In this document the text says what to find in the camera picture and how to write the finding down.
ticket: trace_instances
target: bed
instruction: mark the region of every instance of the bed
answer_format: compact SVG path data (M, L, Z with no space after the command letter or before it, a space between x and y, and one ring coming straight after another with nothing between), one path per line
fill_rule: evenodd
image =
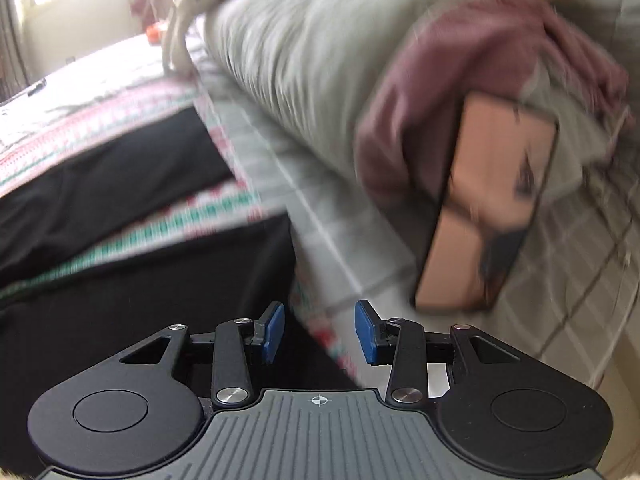
M640 20L640 0L558 0L556 5L630 72L629 99L640 114L640 40L632 33ZM8 192L55 166L68 155L69 139L81 139L75 150L84 150L100 142L96 132L104 140L144 118L169 116L192 104L236 180L142 219L61 266L9 284L0 290L0 301L87 268L286 211L297 259L290 306L363 386L384 389L388 369L370 368L362 357L353 328L353 305L361 298L384 318L418 320L432 332L469 322L597 385L640 287L637 129L620 140L610 167L587 168L578 190L540 213L522 251L526 256L516 263L517 279L508 283L495 308L428 316L412 309L409 297L430 238L425 222L433 224L434 208L407 202L379 209L363 189L288 134L213 61L207 27L200 19L188 39L198 80L164 76L159 47L140 36L67 66L47 78L43 91L3 109L0 186ZM45 153L46 161L40 166L25 158L18 166L2 163L20 150L31 161ZM442 379L430 380L433 395L446 389Z

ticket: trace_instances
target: smartphone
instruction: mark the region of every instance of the smartphone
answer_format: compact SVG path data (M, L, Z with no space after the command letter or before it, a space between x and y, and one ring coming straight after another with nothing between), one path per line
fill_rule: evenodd
M558 124L517 102L473 92L440 215L415 289L418 310L490 308L526 238Z

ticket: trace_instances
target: folded black clothing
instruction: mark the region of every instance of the folded black clothing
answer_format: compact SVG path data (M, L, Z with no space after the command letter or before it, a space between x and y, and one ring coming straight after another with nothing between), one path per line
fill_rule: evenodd
M0 199L0 286L232 177L194 108L65 160Z
M0 304L0 467L42 471L27 417L56 384L171 324L212 332L229 319L257 319L271 301L286 304L295 266L289 230L289 218L276 216L87 269ZM209 375L196 373L189 384L200 396L210 395L204 368ZM354 387L289 312L276 360L258 380L258 388Z

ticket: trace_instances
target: blue rubber tip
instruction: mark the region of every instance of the blue rubber tip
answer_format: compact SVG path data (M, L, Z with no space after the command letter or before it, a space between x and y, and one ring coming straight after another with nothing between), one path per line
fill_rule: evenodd
M376 346L375 327L360 302L356 303L355 325L364 358L370 365L377 364L378 347Z
M278 346L284 333L284 305L279 304L271 316L264 331L264 344L262 345L262 361L270 365L276 357Z

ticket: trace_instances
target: wall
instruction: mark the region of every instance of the wall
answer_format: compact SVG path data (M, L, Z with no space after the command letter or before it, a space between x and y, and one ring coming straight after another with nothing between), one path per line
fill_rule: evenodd
M28 9L23 24L34 78L141 32L129 0L54 0Z

